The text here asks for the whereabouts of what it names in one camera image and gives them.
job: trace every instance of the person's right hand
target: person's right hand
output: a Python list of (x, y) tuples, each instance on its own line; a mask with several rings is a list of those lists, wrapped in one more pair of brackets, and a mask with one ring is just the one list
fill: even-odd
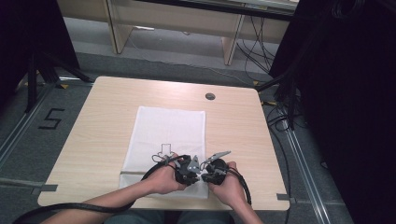
[[(234, 168), (237, 170), (236, 163), (234, 161), (230, 161), (227, 164), (230, 169)], [(230, 172), (227, 173), (221, 185), (208, 183), (208, 186), (222, 203), (229, 205), (232, 209), (234, 209), (238, 204), (247, 202), (245, 192), (239, 183), (238, 178)]]

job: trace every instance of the hand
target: hand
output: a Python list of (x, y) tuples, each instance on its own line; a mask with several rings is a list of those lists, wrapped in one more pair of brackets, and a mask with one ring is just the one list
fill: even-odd
[[(230, 168), (237, 170), (234, 161), (230, 161), (227, 164)], [(245, 192), (238, 178), (231, 173), (227, 173), (221, 185), (208, 183), (208, 186), (222, 203), (229, 205), (232, 209), (234, 209), (237, 204), (247, 202), (245, 199)]]
[(169, 162), (169, 166), (161, 167), (152, 173), (146, 180), (149, 182), (149, 185), (153, 187), (151, 193), (160, 193), (167, 194), (173, 192), (175, 190), (184, 190), (187, 186), (182, 185), (175, 180), (175, 163)]

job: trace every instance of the black panel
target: black panel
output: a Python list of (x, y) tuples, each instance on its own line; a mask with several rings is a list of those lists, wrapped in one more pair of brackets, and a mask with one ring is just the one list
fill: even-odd
[(26, 74), (33, 49), (79, 68), (56, 0), (3, 0), (0, 6), (0, 108)]
[(366, 1), (357, 20), (337, 22), (313, 58), (298, 87), (350, 215), (396, 223), (396, 14)]

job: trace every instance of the white paper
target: white paper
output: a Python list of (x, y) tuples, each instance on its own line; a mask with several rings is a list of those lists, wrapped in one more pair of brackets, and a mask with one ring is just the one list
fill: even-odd
[[(121, 170), (120, 188), (140, 181), (156, 164), (152, 156), (163, 156), (169, 150), (178, 155), (196, 155), (199, 162), (205, 160), (205, 111), (140, 106)], [(208, 188), (206, 183), (199, 181), (183, 191), (161, 196), (206, 199)]]

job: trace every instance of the wooden table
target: wooden table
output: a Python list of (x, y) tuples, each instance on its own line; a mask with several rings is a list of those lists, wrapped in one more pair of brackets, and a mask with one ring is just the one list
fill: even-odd
[[(216, 95), (207, 100), (207, 93)], [(78, 115), (38, 203), (79, 203), (119, 187), (120, 170), (139, 106), (206, 112), (206, 155), (231, 150), (250, 189), (255, 210), (287, 210), (285, 186), (258, 94), (253, 89), (99, 77)], [(208, 200), (142, 198), (134, 208), (227, 210), (216, 196)]]

